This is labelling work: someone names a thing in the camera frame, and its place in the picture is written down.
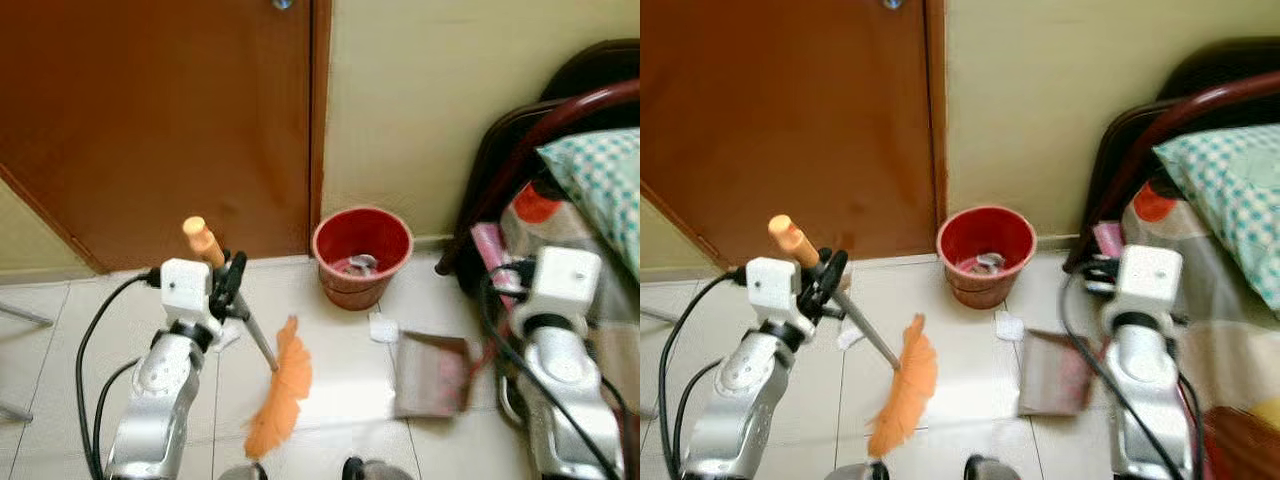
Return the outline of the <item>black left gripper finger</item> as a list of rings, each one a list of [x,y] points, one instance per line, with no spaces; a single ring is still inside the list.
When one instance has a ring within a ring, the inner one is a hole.
[[[851,284],[847,271],[849,255],[844,250],[818,250],[817,289],[823,297],[845,292]]]
[[[244,251],[234,252],[221,278],[223,300],[234,300],[239,294],[247,260],[248,259]]]

